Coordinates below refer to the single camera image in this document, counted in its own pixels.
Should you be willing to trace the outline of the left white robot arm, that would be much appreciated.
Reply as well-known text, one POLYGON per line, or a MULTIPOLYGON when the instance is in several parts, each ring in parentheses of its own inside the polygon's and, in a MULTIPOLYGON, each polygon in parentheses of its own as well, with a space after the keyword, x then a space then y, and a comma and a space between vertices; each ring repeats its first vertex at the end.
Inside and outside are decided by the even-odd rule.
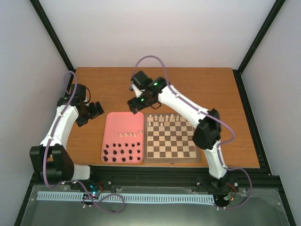
POLYGON ((81 180, 86 189, 98 184, 96 175, 90 173, 90 166, 77 165, 67 153, 67 142, 74 124, 84 126, 104 113, 99 102, 90 102, 90 90, 82 84, 71 86, 71 94, 57 101, 54 121, 38 146, 30 149, 34 176, 45 184, 81 180))

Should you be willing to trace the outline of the white queen piece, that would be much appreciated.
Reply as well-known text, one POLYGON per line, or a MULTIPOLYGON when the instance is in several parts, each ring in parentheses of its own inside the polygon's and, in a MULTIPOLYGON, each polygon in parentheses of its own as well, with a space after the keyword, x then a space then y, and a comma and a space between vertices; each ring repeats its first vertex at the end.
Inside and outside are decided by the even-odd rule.
POLYGON ((173 114, 170 115, 170 121, 175 121, 175 117, 173 114))

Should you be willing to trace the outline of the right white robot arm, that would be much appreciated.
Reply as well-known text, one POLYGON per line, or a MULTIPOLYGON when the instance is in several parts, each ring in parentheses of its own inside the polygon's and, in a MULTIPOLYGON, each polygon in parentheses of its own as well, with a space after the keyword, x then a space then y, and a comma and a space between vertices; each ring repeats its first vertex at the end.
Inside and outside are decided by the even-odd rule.
POLYGON ((135 93, 135 97, 127 102, 132 113, 136 114, 156 103, 164 104, 191 123, 195 129, 192 141, 204 151, 209 166, 210 184, 214 190, 222 190, 229 176, 221 153, 219 113, 192 102, 172 86, 168 79, 158 77, 153 80, 143 71, 132 76, 129 89, 135 93))

